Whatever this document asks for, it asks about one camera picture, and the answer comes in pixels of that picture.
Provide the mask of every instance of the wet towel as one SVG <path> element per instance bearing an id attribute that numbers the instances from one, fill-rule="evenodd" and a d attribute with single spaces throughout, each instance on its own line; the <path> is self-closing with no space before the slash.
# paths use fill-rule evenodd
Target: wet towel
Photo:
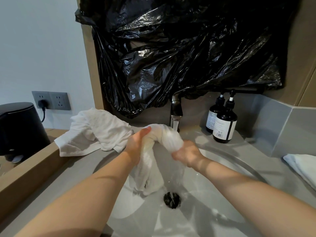
<path id="1" fill-rule="evenodd" d="M 288 154 L 283 159 L 316 190 L 316 156 Z"/>
<path id="2" fill-rule="evenodd" d="M 55 139 L 60 156 L 82 156 L 101 149 L 124 150 L 132 127 L 110 112 L 91 108 L 71 117 L 70 130 Z"/>
<path id="3" fill-rule="evenodd" d="M 183 146 L 179 133 L 171 127 L 163 124 L 149 126 L 151 132 L 143 138 L 140 162 L 135 172 L 136 189 L 142 191 L 144 195 L 150 195 L 164 186 L 153 152 L 155 141 L 162 144 L 170 153 L 178 151 Z"/>

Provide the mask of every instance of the black plastic bag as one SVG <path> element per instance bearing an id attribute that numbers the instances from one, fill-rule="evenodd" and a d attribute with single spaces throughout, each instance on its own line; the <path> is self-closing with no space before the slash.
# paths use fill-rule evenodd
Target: black plastic bag
<path id="1" fill-rule="evenodd" d="M 299 0 L 81 0 L 104 96 L 133 118 L 228 87 L 282 88 Z"/>

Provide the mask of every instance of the sink drain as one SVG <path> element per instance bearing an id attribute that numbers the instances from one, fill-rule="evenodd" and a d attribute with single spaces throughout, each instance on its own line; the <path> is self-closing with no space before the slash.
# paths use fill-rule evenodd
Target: sink drain
<path id="1" fill-rule="evenodd" d="M 171 209 L 175 209 L 176 207 L 180 206 L 181 198 L 177 193 L 170 193 L 164 195 L 163 201 Z"/>

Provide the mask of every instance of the wall plate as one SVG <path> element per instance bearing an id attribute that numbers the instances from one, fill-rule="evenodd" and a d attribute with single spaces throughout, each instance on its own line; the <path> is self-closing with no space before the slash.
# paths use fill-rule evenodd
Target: wall plate
<path id="1" fill-rule="evenodd" d="M 71 110 L 68 94 L 66 92 L 49 92 L 49 96 L 53 104 L 52 109 L 64 111 Z"/>
<path id="2" fill-rule="evenodd" d="M 32 91 L 32 94 L 33 94 L 35 105 L 37 108 L 39 108 L 38 106 L 39 100 L 46 100 L 48 102 L 47 109 L 53 109 L 53 104 L 52 104 L 51 97 L 48 91 Z"/>

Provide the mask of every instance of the forearm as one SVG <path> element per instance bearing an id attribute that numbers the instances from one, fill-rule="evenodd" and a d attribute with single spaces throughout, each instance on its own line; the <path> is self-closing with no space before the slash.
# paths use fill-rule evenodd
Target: forearm
<path id="1" fill-rule="evenodd" d="M 133 168 L 123 152 L 99 171 L 51 203 L 17 236 L 97 236 Z"/>
<path id="2" fill-rule="evenodd" d="M 274 187 L 242 175 L 204 156 L 192 166 L 265 236 L 312 236 L 316 210 Z"/>

